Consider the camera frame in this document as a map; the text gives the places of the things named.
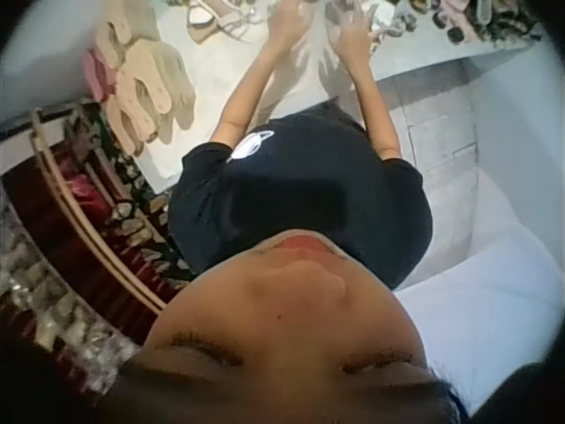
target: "shoe rack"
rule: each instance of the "shoe rack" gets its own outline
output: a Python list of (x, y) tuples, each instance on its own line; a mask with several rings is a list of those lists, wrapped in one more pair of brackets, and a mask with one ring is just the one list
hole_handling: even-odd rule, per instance
[(94, 402), (138, 347), (68, 285), (41, 253), (0, 186), (0, 331), (50, 352), (77, 394)]
[[(73, 293), (67, 297), (47, 297), (56, 298), (55, 305), (72, 317), (78, 314), (75, 321), (83, 322), (82, 308), (75, 313), (68, 307), (72, 299), (79, 299), (81, 305), (112, 328), (107, 331), (115, 335), (112, 340), (121, 337), (131, 340), (132, 346), (141, 345), (159, 312), (193, 278), (172, 246), (166, 228), (166, 196), (150, 192), (139, 170), (132, 168), (133, 162), (117, 146), (97, 105), (90, 109), (77, 105), (65, 125), (64, 142), (52, 148), (45, 140), (37, 111), (32, 113), (31, 120), (34, 132), (30, 142), (35, 158), (4, 174), (3, 182), (6, 199), (10, 200), (14, 214), (18, 214), (22, 234), (34, 244), (37, 255), (56, 271), (57, 281), (62, 282), (59, 285)], [(33, 196), (30, 187), (34, 188)], [(14, 248), (16, 252), (2, 261), (12, 263), (17, 276), (27, 272), (34, 276), (42, 269), (22, 269), (18, 259), (21, 246)], [(33, 285), (16, 284), (21, 278), (14, 279), (12, 273), (4, 273), (3, 279), (8, 292), (20, 293), (19, 298), (27, 296), (28, 303), (33, 304), (47, 290), (45, 284), (39, 284), (41, 289), (35, 291), (35, 281)], [(13, 302), (8, 303), (9, 309), (15, 307)], [(51, 336), (34, 341), (55, 355), (64, 337), (56, 336), (53, 342), (52, 334), (87, 332), (83, 324), (74, 325), (73, 330), (69, 329), (72, 324), (59, 329), (52, 321), (35, 319), (33, 325), (29, 324), (32, 327), (20, 330), (32, 334), (33, 329), (41, 327), (42, 334)], [(97, 384), (90, 385), (97, 389), (103, 386)]]

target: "shelf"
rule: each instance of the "shelf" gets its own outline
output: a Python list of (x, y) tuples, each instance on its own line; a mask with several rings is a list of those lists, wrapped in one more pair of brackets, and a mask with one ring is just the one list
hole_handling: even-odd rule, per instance
[(32, 146), (36, 153), (41, 173), (74, 230), (97, 258), (103, 267), (139, 302), (156, 314), (165, 307), (165, 302), (156, 296), (135, 276), (124, 263), (109, 248), (102, 236), (88, 221), (86, 215), (72, 196), (71, 191), (64, 181), (57, 162), (52, 155), (45, 140), (42, 125), (36, 112), (32, 113), (35, 136), (32, 137)]

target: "white wall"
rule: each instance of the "white wall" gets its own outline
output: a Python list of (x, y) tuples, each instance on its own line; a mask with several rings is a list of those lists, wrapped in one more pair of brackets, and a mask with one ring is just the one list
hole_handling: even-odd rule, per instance
[(40, 0), (30, 8), (0, 62), (0, 122), (87, 92), (80, 58), (101, 12), (102, 0)]
[[(563, 269), (563, 67), (549, 42), (466, 61), (478, 164)], [(478, 205), (486, 238), (495, 200)]]

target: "closed eye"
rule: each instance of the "closed eye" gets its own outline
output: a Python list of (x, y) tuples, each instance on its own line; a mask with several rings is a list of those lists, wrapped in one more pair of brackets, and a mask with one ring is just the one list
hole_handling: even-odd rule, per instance
[(387, 365), (396, 363), (413, 362), (413, 356), (410, 354), (402, 354), (399, 352), (380, 352), (376, 355), (370, 356), (362, 360), (353, 360), (348, 364), (342, 366), (342, 371), (345, 374), (356, 375), (364, 372), (370, 372), (374, 369), (384, 368)]
[(169, 346), (193, 349), (227, 367), (239, 367), (243, 364), (241, 357), (229, 348), (206, 340), (195, 333), (177, 333), (173, 336)]

